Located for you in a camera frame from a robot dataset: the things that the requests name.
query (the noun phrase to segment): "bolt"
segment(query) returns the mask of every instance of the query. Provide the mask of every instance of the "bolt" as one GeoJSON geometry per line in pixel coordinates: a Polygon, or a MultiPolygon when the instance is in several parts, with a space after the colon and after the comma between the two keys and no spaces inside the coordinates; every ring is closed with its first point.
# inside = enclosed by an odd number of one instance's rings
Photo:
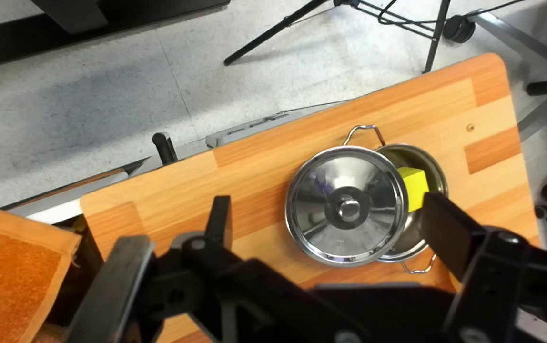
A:
{"type": "Polygon", "coordinates": [[[191,247],[193,249],[205,249],[207,241],[203,237],[197,237],[191,241],[191,247]]]}
{"type": "Polygon", "coordinates": [[[363,343],[363,338],[350,329],[338,331],[334,343],[363,343]]]}
{"type": "Polygon", "coordinates": [[[519,243],[521,241],[519,236],[515,236],[512,232],[506,232],[506,230],[500,232],[500,237],[510,241],[510,243],[519,243]]]}

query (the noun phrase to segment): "gray floor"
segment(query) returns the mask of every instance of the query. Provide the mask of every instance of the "gray floor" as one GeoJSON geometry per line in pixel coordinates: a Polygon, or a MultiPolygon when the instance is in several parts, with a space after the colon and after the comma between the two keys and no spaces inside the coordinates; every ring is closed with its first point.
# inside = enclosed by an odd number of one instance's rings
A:
{"type": "MultiPolygon", "coordinates": [[[[0,205],[155,154],[168,131],[182,156],[205,136],[279,110],[357,96],[420,74],[430,41],[382,26],[351,7],[308,18],[233,66],[222,60],[306,0],[233,0],[224,11],[0,66],[0,205]]],[[[500,3],[479,1],[479,7],[500,3]]],[[[401,1],[416,18],[437,0],[401,1]]],[[[475,9],[456,0],[451,13],[475,9]]],[[[27,0],[0,1],[0,20],[37,13],[27,0]]],[[[547,1],[500,16],[547,41],[547,1]]],[[[437,68],[498,51],[510,64],[519,117],[542,96],[523,81],[547,77],[485,30],[443,43],[437,68]]],[[[547,178],[547,129],[525,142],[534,188],[547,178]]]]}

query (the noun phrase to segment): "metal wire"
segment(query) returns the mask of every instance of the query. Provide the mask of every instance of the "metal wire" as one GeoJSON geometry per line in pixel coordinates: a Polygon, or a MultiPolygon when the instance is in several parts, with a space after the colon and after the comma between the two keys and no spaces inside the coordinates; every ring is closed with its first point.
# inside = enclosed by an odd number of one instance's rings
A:
{"type": "MultiPolygon", "coordinates": [[[[367,13],[367,14],[376,16],[376,13],[372,13],[372,11],[365,9],[365,7],[355,7],[355,9],[359,9],[359,11],[367,13]]],[[[410,30],[410,32],[414,32],[414,34],[420,34],[420,35],[424,35],[424,37],[430,37],[430,39],[433,37],[431,34],[422,32],[422,30],[418,30],[418,28],[412,28],[412,26],[407,26],[407,24],[399,24],[399,26],[403,26],[405,30],[410,30]]]]}
{"type": "MultiPolygon", "coordinates": [[[[388,5],[378,13],[380,24],[407,26],[407,24],[437,22],[437,20],[412,20],[412,18],[405,18],[405,20],[390,20],[390,18],[386,18],[386,14],[391,14],[391,7],[393,7],[397,1],[399,1],[399,0],[388,1],[388,5]]],[[[512,0],[512,1],[506,1],[506,3],[500,3],[500,5],[494,5],[494,7],[477,9],[477,11],[471,11],[468,16],[473,16],[473,14],[479,14],[479,13],[498,11],[498,9],[502,9],[502,7],[508,7],[508,5],[513,5],[513,3],[519,3],[519,1],[525,1],[525,0],[512,0]]]]}

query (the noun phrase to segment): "metal rod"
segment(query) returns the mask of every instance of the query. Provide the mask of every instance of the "metal rod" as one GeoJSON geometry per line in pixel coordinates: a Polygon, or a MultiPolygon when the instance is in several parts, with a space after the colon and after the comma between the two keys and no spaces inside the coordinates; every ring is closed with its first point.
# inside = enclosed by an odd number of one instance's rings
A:
{"type": "MultiPolygon", "coordinates": [[[[361,3],[365,3],[367,7],[374,7],[374,9],[378,9],[378,11],[384,11],[384,7],[374,5],[374,3],[370,3],[370,1],[359,1],[357,5],[361,5],[361,3]]],[[[412,20],[412,18],[409,18],[409,16],[399,14],[399,13],[386,11],[386,14],[395,16],[395,18],[403,18],[403,20],[409,20],[407,24],[416,24],[416,26],[422,26],[424,30],[433,32],[431,26],[428,26],[428,24],[424,24],[424,22],[416,22],[416,20],[412,20]]]]}
{"type": "MultiPolygon", "coordinates": [[[[365,7],[355,7],[355,9],[359,9],[359,11],[367,13],[367,14],[378,16],[376,13],[372,13],[372,11],[365,9],[365,7]]],[[[424,37],[428,37],[428,39],[433,39],[433,35],[424,34],[424,32],[420,32],[420,30],[416,30],[416,28],[412,28],[412,26],[399,26],[399,28],[405,28],[405,30],[410,30],[410,32],[414,32],[414,34],[418,34],[418,35],[424,35],[424,37]]]]}
{"type": "Polygon", "coordinates": [[[451,7],[451,0],[443,0],[441,9],[439,9],[437,26],[435,26],[435,32],[433,32],[433,39],[431,39],[431,45],[430,45],[430,55],[428,55],[428,62],[426,62],[424,74],[431,70],[433,60],[437,56],[441,35],[443,35],[443,28],[445,28],[447,14],[449,14],[449,7],[451,7]]]}
{"type": "Polygon", "coordinates": [[[268,32],[260,34],[258,37],[248,41],[245,47],[237,49],[233,55],[229,55],[224,60],[224,64],[233,64],[237,58],[241,58],[248,51],[256,49],[260,43],[268,41],[269,37],[273,37],[275,34],[279,34],[287,26],[292,26],[292,22],[296,22],[302,16],[306,16],[309,11],[313,11],[315,7],[323,5],[325,1],[329,1],[329,0],[313,0],[313,1],[306,3],[304,7],[294,11],[290,16],[287,16],[279,24],[271,26],[268,32]]]}
{"type": "Polygon", "coordinates": [[[523,56],[538,58],[547,62],[547,45],[529,35],[527,32],[508,24],[492,13],[481,13],[471,16],[485,30],[494,34],[498,39],[506,41],[510,47],[517,49],[523,56]]]}
{"type": "Polygon", "coordinates": [[[351,131],[348,133],[344,144],[350,144],[357,131],[367,131],[367,129],[372,129],[376,133],[376,136],[380,138],[382,146],[388,144],[386,136],[384,136],[384,133],[382,133],[382,129],[378,125],[353,125],[351,131]]]}

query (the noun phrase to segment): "wood grain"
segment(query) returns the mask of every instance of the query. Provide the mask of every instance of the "wood grain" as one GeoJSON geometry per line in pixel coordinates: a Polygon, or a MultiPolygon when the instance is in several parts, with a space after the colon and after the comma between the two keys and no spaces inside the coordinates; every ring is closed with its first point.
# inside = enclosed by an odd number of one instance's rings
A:
{"type": "Polygon", "coordinates": [[[45,323],[81,237],[0,211],[0,340],[31,340],[45,323]]]}
{"type": "MultiPolygon", "coordinates": [[[[451,289],[441,262],[428,276],[409,276],[399,264],[382,262],[332,268],[309,258],[290,239],[285,197],[292,176],[317,152],[340,144],[357,123],[378,123],[388,142],[426,148],[443,165],[454,201],[479,220],[538,239],[521,140],[498,136],[513,131],[517,121],[506,66],[496,55],[420,75],[88,194],[83,209],[104,255],[130,226],[144,228],[155,239],[157,253],[163,253],[180,232],[205,228],[216,194],[231,194],[233,251],[258,257],[302,285],[405,279],[451,289]],[[473,173],[466,148],[491,136],[506,148],[492,150],[473,173]],[[132,203],[134,213],[127,215],[125,203],[132,203]]],[[[353,142],[378,146],[372,133],[361,133],[353,142]]],[[[428,253],[412,262],[428,262],[428,253]]],[[[176,331],[165,329],[163,340],[203,338],[187,319],[168,321],[167,327],[176,331]]]]}
{"type": "Polygon", "coordinates": [[[517,127],[510,127],[466,146],[466,159],[471,173],[496,165],[515,154],[521,154],[521,135],[517,127]]]}

